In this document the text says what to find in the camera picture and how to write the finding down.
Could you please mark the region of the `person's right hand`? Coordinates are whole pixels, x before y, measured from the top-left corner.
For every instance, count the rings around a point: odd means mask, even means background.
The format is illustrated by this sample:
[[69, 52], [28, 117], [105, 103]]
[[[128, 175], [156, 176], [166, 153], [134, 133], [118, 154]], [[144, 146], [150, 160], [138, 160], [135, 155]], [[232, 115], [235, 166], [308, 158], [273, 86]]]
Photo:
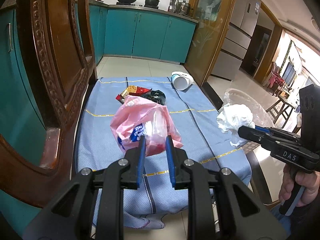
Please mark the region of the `person's right hand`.
[[296, 207], [303, 207], [313, 202], [319, 192], [319, 172], [305, 173], [298, 171], [293, 179], [290, 171], [291, 167], [286, 164], [283, 169], [283, 181], [279, 191], [279, 200], [283, 203], [289, 200], [296, 192], [301, 190], [301, 196]]

